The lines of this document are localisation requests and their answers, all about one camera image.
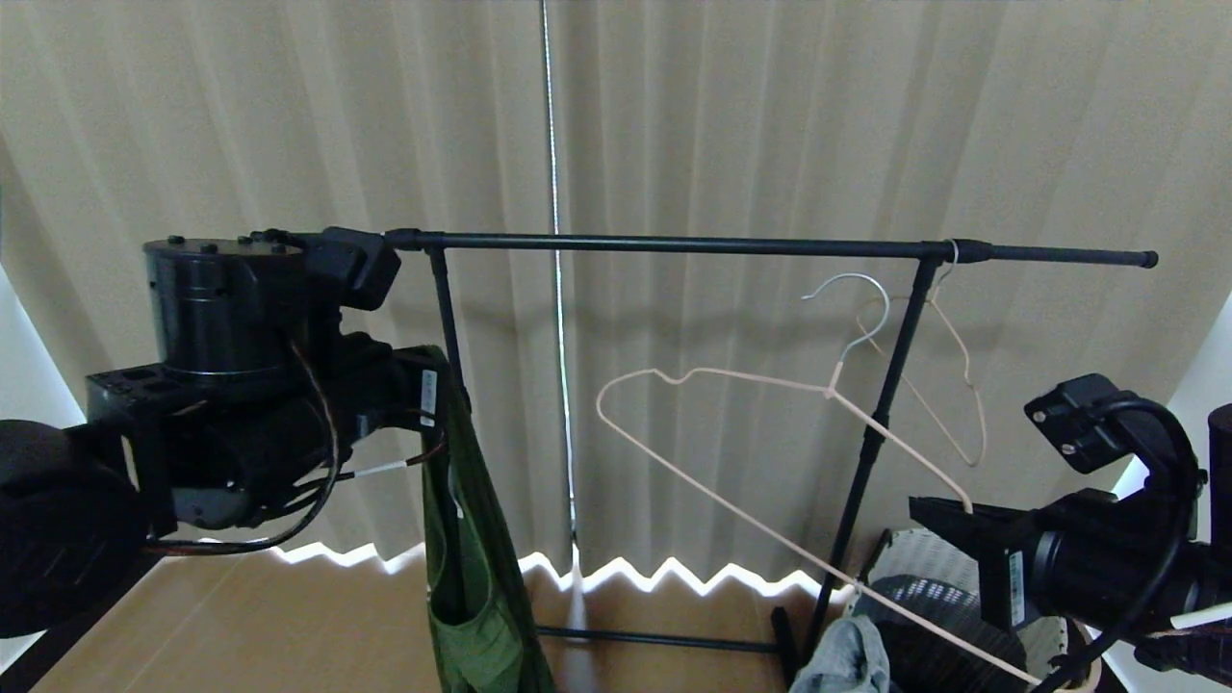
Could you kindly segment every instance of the green cloth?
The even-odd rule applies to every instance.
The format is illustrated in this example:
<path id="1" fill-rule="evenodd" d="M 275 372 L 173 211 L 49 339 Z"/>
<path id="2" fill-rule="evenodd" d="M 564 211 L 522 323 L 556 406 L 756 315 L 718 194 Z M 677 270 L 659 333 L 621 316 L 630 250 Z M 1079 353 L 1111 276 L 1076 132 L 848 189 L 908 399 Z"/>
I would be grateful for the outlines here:
<path id="1" fill-rule="evenodd" d="M 440 364 L 436 414 L 445 429 L 444 454 L 423 465 L 429 620 L 441 691 L 554 693 L 469 409 L 445 354 L 421 349 Z"/>

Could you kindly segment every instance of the clothes rack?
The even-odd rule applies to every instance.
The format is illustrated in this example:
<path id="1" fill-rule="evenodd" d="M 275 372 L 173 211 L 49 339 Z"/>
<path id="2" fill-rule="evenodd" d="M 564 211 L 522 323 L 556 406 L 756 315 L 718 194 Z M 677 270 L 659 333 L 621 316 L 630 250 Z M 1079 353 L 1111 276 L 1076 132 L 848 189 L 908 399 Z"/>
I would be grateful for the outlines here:
<path id="1" fill-rule="evenodd" d="M 426 253 L 436 281 L 436 298 L 445 332 L 445 346 L 457 382 L 462 379 L 461 351 L 458 348 L 457 322 L 453 312 L 453 300 L 450 293 L 448 264 L 445 250 L 455 249 L 493 249 L 493 250 L 575 250 L 575 252 L 615 252 L 615 253 L 707 253 L 733 255 L 788 255 L 788 256 L 830 256 L 830 258 L 893 258 L 915 260 L 915 277 L 912 293 L 903 313 L 903 323 L 898 332 L 894 350 L 886 369 L 886 379 L 881 386 L 872 418 L 887 425 L 890 409 L 898 390 L 898 382 L 907 365 L 907 356 L 915 339 L 925 298 L 933 287 L 938 269 L 945 263 L 972 264 L 989 260 L 1072 263 L 1085 265 L 1121 265 L 1153 268 L 1159 260 L 1154 252 L 1094 250 L 1079 248 L 1042 248 L 1021 245 L 997 245 L 983 240 L 830 240 L 830 239 L 784 239 L 784 238 L 705 238 L 705 237 L 648 237 L 648 236 L 568 236 L 568 234 L 501 234 L 501 233 L 445 233 L 428 232 L 414 228 L 402 228 L 387 232 L 386 240 L 399 250 Z M 830 551 L 829 562 L 841 566 L 851 543 L 851 534 L 860 514 L 865 491 L 872 466 L 877 461 L 885 438 L 872 428 L 865 428 L 860 446 L 855 477 L 848 492 L 843 515 L 839 520 L 838 535 Z M 787 613 L 777 607 L 770 615 L 774 642 L 747 642 L 734 640 L 715 640 L 710 638 L 689 638 L 659 635 L 649 633 L 625 633 L 610 630 L 583 630 L 569 628 L 540 626 L 541 635 L 573 638 L 586 640 L 618 640 L 653 645 L 673 645 L 683 647 L 703 647 L 715 650 L 772 654 L 779 657 L 784 681 L 790 687 L 800 670 L 802 658 L 811 656 L 817 647 L 822 631 L 822 621 L 830 594 L 834 591 L 834 578 L 829 575 L 822 582 L 817 607 L 808 624 L 803 647 L 797 647 Z"/>

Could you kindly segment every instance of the pleated curtain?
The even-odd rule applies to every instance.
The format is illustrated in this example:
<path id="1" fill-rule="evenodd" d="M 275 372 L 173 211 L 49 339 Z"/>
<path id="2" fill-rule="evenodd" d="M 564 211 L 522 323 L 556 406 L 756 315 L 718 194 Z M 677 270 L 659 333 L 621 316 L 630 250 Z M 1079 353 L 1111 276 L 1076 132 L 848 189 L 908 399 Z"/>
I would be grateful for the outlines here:
<path id="1" fill-rule="evenodd" d="M 1117 470 L 1069 471 L 1021 406 L 1090 371 L 1167 400 L 1232 289 L 1230 31 L 1232 7 L 1215 1 L 5 4 L 0 260 L 80 397 L 85 374 L 156 358 L 139 244 L 169 233 L 419 226 L 1158 250 L 1154 270 L 986 263 L 945 280 L 989 455 L 967 469 L 906 390 L 891 428 L 977 501 L 1030 507 L 1110 486 Z M 558 332 L 551 253 L 450 261 L 519 550 L 568 570 L 572 453 L 585 572 L 623 556 L 649 575 L 676 556 L 702 580 L 728 562 L 775 580 L 800 561 L 606 429 L 598 390 L 649 366 L 824 382 L 859 334 L 856 310 L 876 318 L 873 293 L 801 295 L 839 271 L 903 295 L 914 270 L 564 253 Z M 426 260 L 407 255 L 386 307 L 347 326 L 439 343 Z M 859 348 L 840 390 L 871 409 L 885 365 Z M 962 359 L 934 314 L 907 375 L 978 449 Z M 850 414 L 716 377 L 626 382 L 607 408 L 828 554 L 862 434 Z M 352 464 L 415 451 L 382 434 Z M 386 556 L 416 544 L 416 476 L 342 485 L 303 540 L 376 541 Z M 886 446 L 853 561 L 910 524 L 910 494 L 945 488 Z"/>

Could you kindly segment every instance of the hanger hook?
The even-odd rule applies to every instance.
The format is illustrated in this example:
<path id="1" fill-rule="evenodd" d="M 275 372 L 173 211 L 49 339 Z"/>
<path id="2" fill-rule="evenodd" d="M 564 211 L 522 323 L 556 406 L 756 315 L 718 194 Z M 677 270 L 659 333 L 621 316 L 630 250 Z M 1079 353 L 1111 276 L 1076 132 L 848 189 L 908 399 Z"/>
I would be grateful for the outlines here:
<path id="1" fill-rule="evenodd" d="M 952 238 L 946 238 L 946 240 L 950 242 L 950 245 L 954 245 L 954 261 L 950 263 L 950 266 L 945 268 L 945 271 L 941 273 L 940 277 L 938 277 L 936 284 L 933 285 L 934 297 L 939 291 L 941 291 L 941 282 L 945 281 L 945 277 L 950 276 L 950 273 L 954 271 L 954 268 L 958 266 L 958 242 Z"/>
<path id="2" fill-rule="evenodd" d="M 843 348 L 843 354 L 839 355 L 839 363 L 841 364 L 843 361 L 846 360 L 846 353 L 850 351 L 853 346 L 855 346 L 857 344 L 862 344 L 862 343 L 872 339 L 873 337 L 876 337 L 876 334 L 878 332 L 881 332 L 881 328 L 886 327 L 886 322 L 890 319 L 890 293 L 886 292 L 886 287 L 882 286 L 880 281 L 877 281 L 876 279 L 872 279 L 871 276 L 869 276 L 869 275 L 866 275 L 864 273 L 843 273 L 843 274 L 837 274 L 837 275 L 832 276 L 830 279 L 827 279 L 812 293 L 809 293 L 807 296 L 801 296 L 800 300 L 801 301 L 808 301 L 811 298 L 817 298 L 817 296 L 822 291 L 824 291 L 827 286 L 834 284 L 835 281 L 838 281 L 840 279 L 862 279 L 862 280 L 867 281 L 869 284 L 876 286 L 877 291 L 881 292 L 881 302 L 886 307 L 881 312 L 881 321 L 877 323 L 877 327 L 872 328 L 872 330 L 869 332 L 869 334 L 865 334 L 864 337 L 856 338 L 855 340 L 848 343 L 848 345 Z"/>

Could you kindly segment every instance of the wooden floor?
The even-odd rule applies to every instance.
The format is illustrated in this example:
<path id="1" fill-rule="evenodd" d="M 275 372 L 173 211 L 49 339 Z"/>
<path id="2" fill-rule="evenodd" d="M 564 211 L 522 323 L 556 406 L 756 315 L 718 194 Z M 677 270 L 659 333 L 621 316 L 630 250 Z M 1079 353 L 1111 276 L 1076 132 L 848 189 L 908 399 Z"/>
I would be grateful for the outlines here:
<path id="1" fill-rule="evenodd" d="M 770 609 L 797 628 L 812 598 L 765 598 L 736 581 L 707 596 L 675 576 L 646 593 L 614 577 L 580 594 L 526 576 L 545 625 L 771 640 Z M 36 693 L 437 691 L 421 557 L 388 573 L 274 554 L 160 565 L 53 668 Z M 772 656 L 545 640 L 562 691 L 784 691 Z"/>

